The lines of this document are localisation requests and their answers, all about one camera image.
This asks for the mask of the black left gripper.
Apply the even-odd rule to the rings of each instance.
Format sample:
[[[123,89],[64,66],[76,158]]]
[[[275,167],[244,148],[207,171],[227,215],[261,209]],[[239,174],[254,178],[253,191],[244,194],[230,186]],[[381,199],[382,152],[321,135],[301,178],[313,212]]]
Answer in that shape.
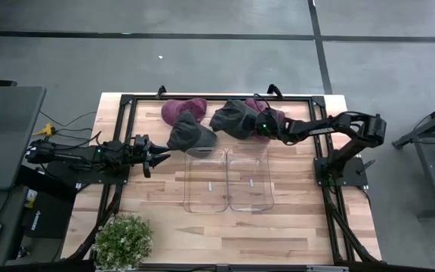
[[[145,178],[151,177],[150,168],[155,168],[161,162],[169,159],[171,155],[168,152],[168,147],[162,147],[150,143],[147,134],[137,134],[134,137],[134,144],[129,153],[128,164],[131,167],[142,165],[143,175]]]

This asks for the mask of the maroon cap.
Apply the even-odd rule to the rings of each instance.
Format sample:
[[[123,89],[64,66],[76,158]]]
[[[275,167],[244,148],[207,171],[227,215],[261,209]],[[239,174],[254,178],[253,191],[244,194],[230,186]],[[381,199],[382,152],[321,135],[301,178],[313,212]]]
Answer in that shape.
[[[255,101],[254,98],[247,98],[245,100],[245,104],[252,108],[256,113],[260,113],[261,111],[264,111],[266,108],[268,108],[267,104],[264,101]],[[277,110],[278,113],[278,120],[282,121],[285,118],[285,113],[281,110]],[[270,142],[269,138],[266,138],[264,136],[260,136],[256,133],[253,133],[251,136],[251,139],[257,142],[260,142],[262,144],[268,144]]]
[[[163,121],[173,125],[177,118],[185,111],[190,111],[197,122],[201,122],[207,113],[208,103],[203,98],[189,100],[167,100],[161,108]]]

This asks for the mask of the dark grey cap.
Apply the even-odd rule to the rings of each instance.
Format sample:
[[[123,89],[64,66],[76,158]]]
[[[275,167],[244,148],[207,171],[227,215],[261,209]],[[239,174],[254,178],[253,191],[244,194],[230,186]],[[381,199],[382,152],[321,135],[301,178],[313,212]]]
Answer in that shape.
[[[214,112],[210,126],[214,132],[224,131],[233,138],[247,140],[255,131],[257,115],[242,100],[228,100]]]
[[[179,150],[196,158],[211,154],[218,141],[217,135],[198,123],[189,111],[183,111],[174,123],[167,142],[170,150]]]

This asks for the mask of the clear plastic bin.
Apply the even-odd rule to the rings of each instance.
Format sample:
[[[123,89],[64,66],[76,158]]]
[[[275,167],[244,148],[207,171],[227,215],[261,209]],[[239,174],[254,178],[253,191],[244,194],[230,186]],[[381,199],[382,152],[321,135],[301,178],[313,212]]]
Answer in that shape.
[[[226,152],[221,148],[191,148],[185,152],[184,209],[216,213],[227,209]]]
[[[240,144],[227,151],[227,193],[236,212],[262,212],[274,206],[264,145]]]

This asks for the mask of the small green potted plant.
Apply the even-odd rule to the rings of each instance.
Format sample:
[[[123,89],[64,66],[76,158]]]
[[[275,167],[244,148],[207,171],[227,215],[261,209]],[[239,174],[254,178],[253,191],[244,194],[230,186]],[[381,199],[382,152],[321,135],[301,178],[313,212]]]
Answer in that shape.
[[[138,268],[153,251],[150,220],[139,215],[118,214],[99,227],[92,247],[101,270]]]

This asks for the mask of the yellow power plug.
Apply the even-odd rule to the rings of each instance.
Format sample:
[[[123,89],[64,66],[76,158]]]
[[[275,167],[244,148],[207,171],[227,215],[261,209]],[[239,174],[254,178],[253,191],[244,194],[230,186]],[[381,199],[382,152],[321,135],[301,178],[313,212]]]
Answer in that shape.
[[[33,133],[32,136],[40,136],[40,135],[52,136],[55,134],[55,132],[56,132],[56,128],[51,123],[47,123],[41,131],[37,131]]]

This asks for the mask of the black equipment box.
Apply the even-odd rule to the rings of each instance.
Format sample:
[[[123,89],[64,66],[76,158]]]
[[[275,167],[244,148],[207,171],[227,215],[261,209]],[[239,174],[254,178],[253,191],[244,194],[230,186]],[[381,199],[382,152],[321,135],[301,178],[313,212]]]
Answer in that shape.
[[[73,211],[75,196],[54,195],[29,190],[24,203],[24,235],[32,238],[63,239]]]

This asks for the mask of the dark grey side table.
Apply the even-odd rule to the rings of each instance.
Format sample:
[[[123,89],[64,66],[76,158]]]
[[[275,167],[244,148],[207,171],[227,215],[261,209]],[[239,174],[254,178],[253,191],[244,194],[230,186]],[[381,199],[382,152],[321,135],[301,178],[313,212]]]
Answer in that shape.
[[[43,87],[0,87],[0,190],[16,180],[45,95]]]

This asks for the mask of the black desk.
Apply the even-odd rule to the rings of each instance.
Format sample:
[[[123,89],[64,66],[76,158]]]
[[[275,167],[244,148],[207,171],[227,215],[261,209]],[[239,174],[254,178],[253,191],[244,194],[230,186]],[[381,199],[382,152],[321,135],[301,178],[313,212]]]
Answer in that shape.
[[[0,267],[9,264],[17,256],[23,237],[23,210],[28,188],[13,187],[0,190]]]

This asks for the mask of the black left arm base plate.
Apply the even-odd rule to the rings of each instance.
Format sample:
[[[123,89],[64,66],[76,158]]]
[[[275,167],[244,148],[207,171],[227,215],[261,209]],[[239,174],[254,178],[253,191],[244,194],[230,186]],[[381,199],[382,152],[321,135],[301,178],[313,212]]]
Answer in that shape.
[[[77,170],[66,162],[50,162],[46,170],[69,186],[77,184],[126,184],[130,167],[125,166],[116,172],[103,173],[97,170]]]

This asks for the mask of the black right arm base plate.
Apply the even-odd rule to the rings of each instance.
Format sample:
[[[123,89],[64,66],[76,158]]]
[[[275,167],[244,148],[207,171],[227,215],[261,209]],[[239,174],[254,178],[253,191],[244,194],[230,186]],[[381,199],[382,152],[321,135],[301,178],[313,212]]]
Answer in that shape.
[[[348,160],[344,167],[329,166],[326,157],[315,158],[313,167],[316,183],[321,187],[362,187],[368,184],[366,164],[356,156]]]

